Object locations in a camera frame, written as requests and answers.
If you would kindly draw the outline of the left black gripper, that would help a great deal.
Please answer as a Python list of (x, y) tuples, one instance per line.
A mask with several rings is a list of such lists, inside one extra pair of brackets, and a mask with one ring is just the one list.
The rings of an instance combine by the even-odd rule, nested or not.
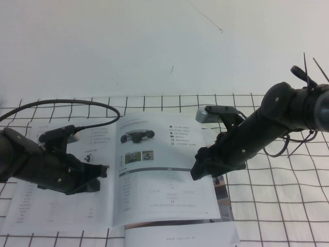
[(109, 169), (108, 165), (83, 163), (63, 152), (23, 152), (23, 161), (24, 181), (66, 195), (100, 191), (97, 178), (106, 178)]

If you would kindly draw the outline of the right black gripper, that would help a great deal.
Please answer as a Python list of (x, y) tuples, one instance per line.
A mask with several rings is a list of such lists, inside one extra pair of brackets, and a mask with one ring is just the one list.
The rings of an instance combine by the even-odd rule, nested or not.
[(243, 170), (245, 162), (260, 151), (260, 121), (245, 120), (241, 124), (226, 124), (227, 131), (220, 133), (211, 147), (201, 147), (195, 155), (191, 169), (194, 181), (205, 176), (217, 177)]

